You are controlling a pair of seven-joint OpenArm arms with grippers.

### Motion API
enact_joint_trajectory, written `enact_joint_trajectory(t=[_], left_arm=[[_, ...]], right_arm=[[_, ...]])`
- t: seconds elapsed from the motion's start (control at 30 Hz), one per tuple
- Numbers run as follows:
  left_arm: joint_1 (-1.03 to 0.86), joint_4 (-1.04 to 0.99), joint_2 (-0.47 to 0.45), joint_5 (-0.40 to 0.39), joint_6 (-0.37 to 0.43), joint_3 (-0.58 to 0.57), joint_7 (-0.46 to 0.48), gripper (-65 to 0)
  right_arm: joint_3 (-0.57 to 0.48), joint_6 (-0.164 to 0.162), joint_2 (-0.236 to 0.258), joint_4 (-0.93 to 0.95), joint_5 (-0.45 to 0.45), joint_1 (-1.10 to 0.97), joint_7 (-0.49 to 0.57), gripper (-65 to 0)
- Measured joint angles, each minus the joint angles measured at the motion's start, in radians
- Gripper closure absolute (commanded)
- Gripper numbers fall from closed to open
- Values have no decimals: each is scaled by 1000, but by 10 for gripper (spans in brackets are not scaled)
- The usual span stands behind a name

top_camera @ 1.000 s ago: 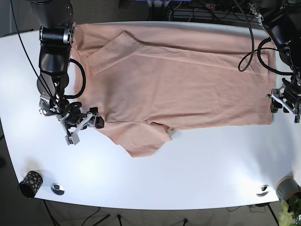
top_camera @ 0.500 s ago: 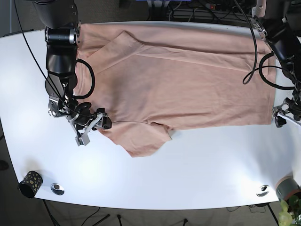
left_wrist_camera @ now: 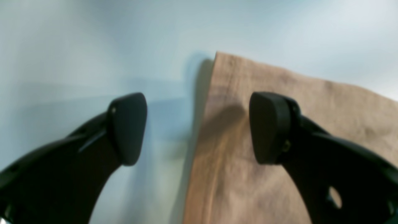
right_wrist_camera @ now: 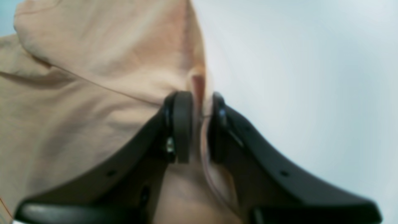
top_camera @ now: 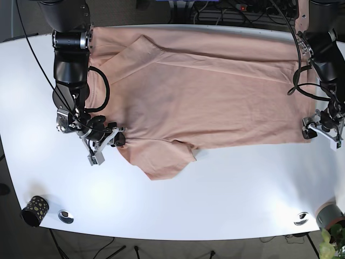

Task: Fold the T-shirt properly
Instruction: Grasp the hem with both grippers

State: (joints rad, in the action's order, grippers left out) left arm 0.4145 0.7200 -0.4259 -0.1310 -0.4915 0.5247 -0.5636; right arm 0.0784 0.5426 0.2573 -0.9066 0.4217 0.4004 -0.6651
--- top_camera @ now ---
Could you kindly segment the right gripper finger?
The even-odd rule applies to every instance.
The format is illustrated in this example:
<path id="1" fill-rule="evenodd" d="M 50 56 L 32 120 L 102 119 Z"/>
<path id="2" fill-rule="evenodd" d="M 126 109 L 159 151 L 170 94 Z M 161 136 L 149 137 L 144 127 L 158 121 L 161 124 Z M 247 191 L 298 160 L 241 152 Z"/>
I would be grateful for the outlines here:
<path id="1" fill-rule="evenodd" d="M 116 135 L 114 137 L 113 146 L 122 147 L 126 144 L 126 137 L 124 135 Z"/>

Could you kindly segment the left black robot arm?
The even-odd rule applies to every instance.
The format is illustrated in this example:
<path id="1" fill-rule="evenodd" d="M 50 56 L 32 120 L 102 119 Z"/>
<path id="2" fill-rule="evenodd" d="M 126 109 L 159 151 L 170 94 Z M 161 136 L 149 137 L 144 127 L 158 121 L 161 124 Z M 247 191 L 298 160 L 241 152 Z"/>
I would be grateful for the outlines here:
<path id="1" fill-rule="evenodd" d="M 322 134 L 330 146 L 337 150 L 342 146 L 344 128 L 344 57 L 337 46 L 335 20 L 342 1 L 297 1 L 297 18 L 293 38 L 298 56 L 308 58 L 306 66 L 300 65 L 293 76 L 292 92 L 314 100 L 327 102 L 323 110 L 316 110 L 303 118 L 302 135 L 310 140 Z M 300 73 L 313 69 L 319 79 L 318 87 L 326 94 L 319 97 L 301 89 Z"/>

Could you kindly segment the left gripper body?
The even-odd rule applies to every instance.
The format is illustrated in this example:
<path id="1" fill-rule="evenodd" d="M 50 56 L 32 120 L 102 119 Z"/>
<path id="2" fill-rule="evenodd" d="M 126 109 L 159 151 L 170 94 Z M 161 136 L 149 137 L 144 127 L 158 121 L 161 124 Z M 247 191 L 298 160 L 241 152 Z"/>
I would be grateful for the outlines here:
<path id="1" fill-rule="evenodd" d="M 321 120 L 315 121 L 315 117 L 303 118 L 303 127 L 310 128 L 315 131 L 315 138 L 321 134 L 330 141 L 331 149 L 339 149 L 342 147 L 343 138 L 342 131 L 344 128 L 344 121 L 338 125 L 330 125 L 329 127 L 321 123 Z"/>

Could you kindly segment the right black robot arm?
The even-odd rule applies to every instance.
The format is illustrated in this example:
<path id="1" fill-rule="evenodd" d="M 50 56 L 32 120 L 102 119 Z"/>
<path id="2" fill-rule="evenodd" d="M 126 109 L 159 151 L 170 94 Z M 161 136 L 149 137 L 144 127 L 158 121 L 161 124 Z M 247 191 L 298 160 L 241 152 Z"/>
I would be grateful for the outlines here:
<path id="1" fill-rule="evenodd" d="M 105 74 L 89 65 L 92 48 L 93 25 L 85 1 L 39 1 L 41 11 L 53 29 L 54 48 L 53 102 L 57 107 L 57 130 L 76 133 L 88 149 L 91 165 L 100 165 L 105 158 L 106 146 L 123 146 L 126 142 L 124 128 L 115 122 L 105 125 L 102 111 L 110 99 L 110 85 Z M 90 89 L 87 83 L 89 72 L 96 72 L 105 85 L 106 95 L 97 108 L 87 108 Z"/>

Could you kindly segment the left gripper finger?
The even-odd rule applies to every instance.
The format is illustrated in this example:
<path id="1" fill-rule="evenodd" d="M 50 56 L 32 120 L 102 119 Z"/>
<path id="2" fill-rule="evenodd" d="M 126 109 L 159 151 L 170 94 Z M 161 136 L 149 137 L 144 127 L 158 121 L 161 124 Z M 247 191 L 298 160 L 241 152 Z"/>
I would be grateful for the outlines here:
<path id="1" fill-rule="evenodd" d="M 302 135 L 305 140 L 310 140 L 312 138 L 315 138 L 315 131 L 310 128 L 302 128 Z"/>

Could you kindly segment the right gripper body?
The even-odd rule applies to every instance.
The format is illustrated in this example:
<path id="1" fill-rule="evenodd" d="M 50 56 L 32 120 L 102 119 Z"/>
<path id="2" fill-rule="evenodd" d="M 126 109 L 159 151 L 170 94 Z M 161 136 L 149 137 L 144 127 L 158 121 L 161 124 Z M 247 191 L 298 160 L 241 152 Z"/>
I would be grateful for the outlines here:
<path id="1" fill-rule="evenodd" d="M 125 128 L 120 127 L 118 128 L 115 125 L 111 125 L 110 127 L 106 128 L 107 130 L 110 130 L 109 133 L 101 133 L 101 136 L 98 140 L 95 139 L 95 137 L 91 137 L 92 130 L 89 129 L 88 132 L 85 134 L 80 133 L 80 139 L 83 142 L 84 146 L 89 152 L 88 160 L 93 165 L 101 165 L 105 158 L 102 154 L 103 149 L 106 146 L 113 146 L 114 137 L 116 135 L 124 135 Z"/>

